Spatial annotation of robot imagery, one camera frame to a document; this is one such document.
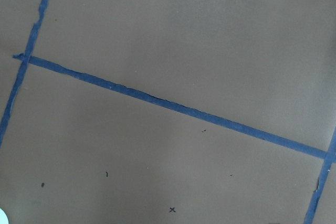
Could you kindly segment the green plastic cup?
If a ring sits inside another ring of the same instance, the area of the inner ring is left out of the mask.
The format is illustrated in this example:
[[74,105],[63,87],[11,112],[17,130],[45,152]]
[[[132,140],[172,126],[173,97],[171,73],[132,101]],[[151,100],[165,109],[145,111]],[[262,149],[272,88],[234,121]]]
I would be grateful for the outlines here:
[[3,209],[0,209],[0,224],[9,224],[8,217]]

